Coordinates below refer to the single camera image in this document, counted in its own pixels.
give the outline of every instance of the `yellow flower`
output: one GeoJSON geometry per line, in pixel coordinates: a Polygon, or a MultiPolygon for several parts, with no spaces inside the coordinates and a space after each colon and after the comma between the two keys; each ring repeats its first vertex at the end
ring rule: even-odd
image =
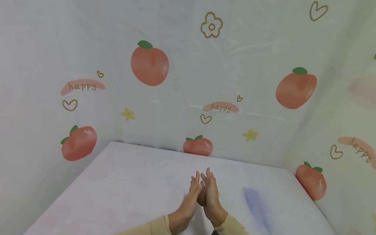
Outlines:
{"type": "Polygon", "coordinates": [[[205,16],[205,22],[201,24],[201,32],[206,38],[217,38],[221,32],[223,21],[215,14],[209,11],[205,16]]]}
{"type": "Polygon", "coordinates": [[[129,110],[128,108],[124,109],[124,112],[120,113],[123,117],[125,117],[126,121],[129,121],[129,119],[134,120],[135,119],[135,112],[132,110],[129,110]]]}
{"type": "Polygon", "coordinates": [[[253,131],[252,129],[249,129],[248,133],[243,133],[243,136],[246,138],[246,142],[248,142],[250,139],[256,140],[256,138],[258,136],[258,132],[253,131]]]}

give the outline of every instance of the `yellow star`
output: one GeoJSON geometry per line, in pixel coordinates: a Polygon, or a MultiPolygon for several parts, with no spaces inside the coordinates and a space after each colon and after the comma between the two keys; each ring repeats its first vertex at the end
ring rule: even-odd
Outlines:
{"type": "Polygon", "coordinates": [[[128,108],[124,109],[124,112],[120,113],[123,117],[125,117],[126,121],[129,121],[129,119],[134,120],[135,119],[135,112],[132,110],[129,110],[128,108]]]}
{"type": "Polygon", "coordinates": [[[246,142],[248,142],[250,139],[256,140],[256,138],[258,136],[258,132],[253,131],[252,129],[249,129],[248,133],[243,133],[243,136],[246,138],[246,142]]]}

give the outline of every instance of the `purple stain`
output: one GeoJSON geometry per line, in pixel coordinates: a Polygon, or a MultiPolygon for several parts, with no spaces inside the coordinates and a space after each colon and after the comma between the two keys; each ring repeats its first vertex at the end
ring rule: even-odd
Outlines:
{"type": "Polygon", "coordinates": [[[260,230],[266,231],[268,235],[273,235],[272,224],[267,214],[267,206],[260,197],[260,192],[252,188],[243,188],[244,198],[260,230]]]}

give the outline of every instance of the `wrinkled wallpaper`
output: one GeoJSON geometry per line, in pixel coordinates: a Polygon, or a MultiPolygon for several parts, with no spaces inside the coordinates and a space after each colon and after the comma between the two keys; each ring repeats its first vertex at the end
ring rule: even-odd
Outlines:
{"type": "Polygon", "coordinates": [[[1,5],[0,233],[115,140],[287,168],[339,234],[376,232],[375,3],[1,5]]]}

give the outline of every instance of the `hand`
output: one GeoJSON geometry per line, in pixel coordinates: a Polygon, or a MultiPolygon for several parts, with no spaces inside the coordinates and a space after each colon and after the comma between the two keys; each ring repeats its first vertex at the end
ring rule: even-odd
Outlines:
{"type": "Polygon", "coordinates": [[[206,176],[201,173],[201,178],[203,179],[200,183],[202,190],[197,202],[204,207],[205,215],[212,225],[218,227],[226,220],[228,213],[219,203],[217,182],[210,168],[206,169],[206,176]]]}
{"type": "Polygon", "coordinates": [[[191,187],[187,196],[184,198],[180,207],[172,214],[168,215],[170,222],[169,229],[172,235],[179,234],[187,229],[189,221],[196,212],[197,197],[201,192],[202,185],[200,182],[200,173],[196,171],[196,177],[191,177],[191,187]]]}

